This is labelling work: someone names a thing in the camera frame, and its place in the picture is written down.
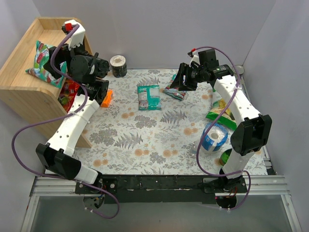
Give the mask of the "red Lot 100 fruit gummy bag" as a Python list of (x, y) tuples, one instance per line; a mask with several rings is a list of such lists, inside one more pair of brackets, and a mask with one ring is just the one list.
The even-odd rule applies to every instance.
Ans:
[(65, 80), (65, 83), (62, 87), (62, 94), (75, 94), (79, 89), (79, 84), (72, 80)]

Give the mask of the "teal Fox's bag back side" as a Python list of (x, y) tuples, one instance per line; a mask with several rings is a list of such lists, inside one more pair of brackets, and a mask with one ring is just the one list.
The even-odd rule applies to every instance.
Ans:
[(139, 110), (161, 110), (159, 85), (138, 86)]

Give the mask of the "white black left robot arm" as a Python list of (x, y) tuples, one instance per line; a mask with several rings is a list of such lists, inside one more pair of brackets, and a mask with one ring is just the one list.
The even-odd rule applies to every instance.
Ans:
[(83, 45), (69, 49), (65, 44), (60, 49), (51, 47), (50, 61), (45, 68), (55, 73), (62, 62), (69, 67), (69, 75), (80, 84), (72, 106), (56, 130), (46, 142), (38, 144), (36, 153), (46, 170), (68, 180), (78, 180), (87, 184), (97, 184), (100, 172), (73, 158), (75, 146), (91, 116), (107, 95), (109, 81), (104, 80), (110, 67), (106, 60), (91, 55)]

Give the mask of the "Fox's mint blossom candy bag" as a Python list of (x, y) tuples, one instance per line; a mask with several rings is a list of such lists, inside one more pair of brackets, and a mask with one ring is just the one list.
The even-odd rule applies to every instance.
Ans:
[(175, 78), (176, 78), (176, 74), (173, 75), (169, 84), (164, 88), (163, 93), (165, 93), (169, 96), (172, 96), (175, 99), (182, 101), (184, 99), (185, 95), (186, 95), (186, 91), (179, 91), (178, 88), (171, 88), (170, 87)]

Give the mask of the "small orange candy bag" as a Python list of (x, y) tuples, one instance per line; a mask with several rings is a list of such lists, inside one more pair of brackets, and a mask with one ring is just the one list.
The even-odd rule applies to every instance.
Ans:
[(112, 101), (112, 96), (113, 96), (113, 91), (109, 89), (100, 106), (103, 108), (108, 108)]

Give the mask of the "teal fox's bag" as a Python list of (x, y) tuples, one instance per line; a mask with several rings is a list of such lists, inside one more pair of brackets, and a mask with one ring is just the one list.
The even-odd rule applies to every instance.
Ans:
[(44, 44), (43, 42), (36, 41), (36, 54), (34, 57), (33, 67), (26, 69), (25, 73), (35, 76), (57, 88), (62, 87), (62, 82), (64, 76), (61, 76), (59, 79), (56, 79), (55, 74), (52, 74), (51, 71), (48, 71), (44, 66), (50, 65), (49, 58), (49, 49), (52, 48), (49, 44)]
[(159, 85), (138, 86), (139, 110), (161, 110)]

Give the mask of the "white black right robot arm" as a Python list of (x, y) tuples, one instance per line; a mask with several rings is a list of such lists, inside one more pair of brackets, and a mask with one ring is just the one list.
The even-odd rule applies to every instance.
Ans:
[(195, 91), (198, 83), (206, 82), (224, 99), (230, 109), (236, 129), (230, 137), (232, 145), (227, 163), (216, 175), (212, 185), (221, 190), (234, 189), (241, 182), (244, 168), (254, 152), (267, 144), (272, 119), (255, 109), (242, 92), (240, 75), (235, 68), (220, 65), (216, 58), (217, 49), (200, 47), (192, 49), (189, 64), (181, 63), (171, 88), (179, 91)]

